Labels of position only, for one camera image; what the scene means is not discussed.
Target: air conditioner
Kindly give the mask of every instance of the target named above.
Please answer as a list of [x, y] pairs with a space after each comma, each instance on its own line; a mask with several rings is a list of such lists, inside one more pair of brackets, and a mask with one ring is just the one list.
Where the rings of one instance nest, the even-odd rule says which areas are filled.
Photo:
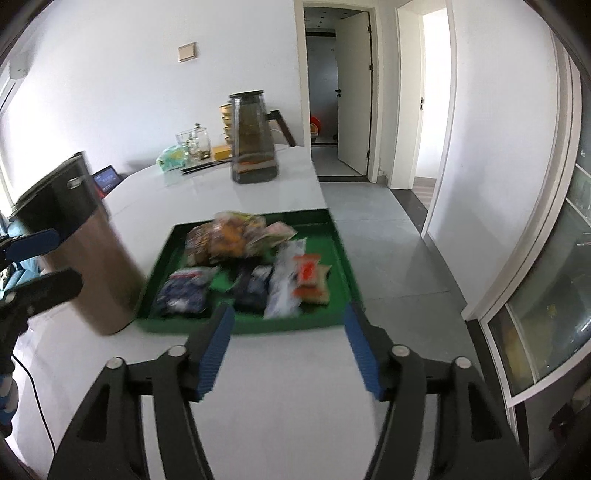
[[27, 52], [19, 53], [10, 58], [7, 67], [0, 74], [0, 115], [8, 106], [27, 73]]

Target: kitchen island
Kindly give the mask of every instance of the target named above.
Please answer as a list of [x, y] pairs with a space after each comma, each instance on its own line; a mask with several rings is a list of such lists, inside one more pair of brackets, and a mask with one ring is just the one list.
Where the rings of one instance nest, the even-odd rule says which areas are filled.
[[[149, 275], [176, 224], [208, 220], [223, 210], [326, 208], [309, 151], [279, 148], [279, 176], [267, 183], [236, 184], [227, 165], [187, 176], [153, 166], [128, 177], [104, 201], [140, 270]], [[135, 324], [101, 337], [64, 305], [32, 319], [15, 354], [30, 366], [58, 443], [110, 358], [145, 361], [185, 340], [146, 333]], [[50, 444], [31, 386], [20, 384], [13, 438], [26, 463], [46, 476]], [[342, 327], [233, 336], [214, 390], [192, 409], [219, 479], [363, 478], [376, 444], [374, 403]], [[142, 399], [142, 422], [151, 480], [164, 479], [148, 397]]]

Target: trash can lid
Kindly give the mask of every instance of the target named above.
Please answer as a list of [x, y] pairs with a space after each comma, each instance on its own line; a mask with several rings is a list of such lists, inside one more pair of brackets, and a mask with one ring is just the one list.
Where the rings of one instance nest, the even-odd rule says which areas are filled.
[[63, 242], [101, 205], [83, 153], [77, 153], [28, 189], [17, 201], [11, 220], [30, 232], [54, 228]]

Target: light switch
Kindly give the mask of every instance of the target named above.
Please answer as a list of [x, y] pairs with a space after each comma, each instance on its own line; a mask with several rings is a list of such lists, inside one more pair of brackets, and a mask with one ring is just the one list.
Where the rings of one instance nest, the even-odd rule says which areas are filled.
[[195, 42], [178, 48], [178, 61], [187, 61], [197, 58], [197, 44]]

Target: black pitcher handle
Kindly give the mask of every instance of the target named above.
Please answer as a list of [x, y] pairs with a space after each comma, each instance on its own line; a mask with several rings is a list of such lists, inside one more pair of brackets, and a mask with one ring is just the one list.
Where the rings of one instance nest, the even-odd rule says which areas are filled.
[[267, 114], [267, 121], [275, 120], [281, 129], [281, 133], [287, 140], [287, 143], [290, 147], [296, 146], [296, 140], [294, 136], [291, 134], [289, 127], [285, 123], [285, 120], [279, 110], [271, 110], [271, 113]]

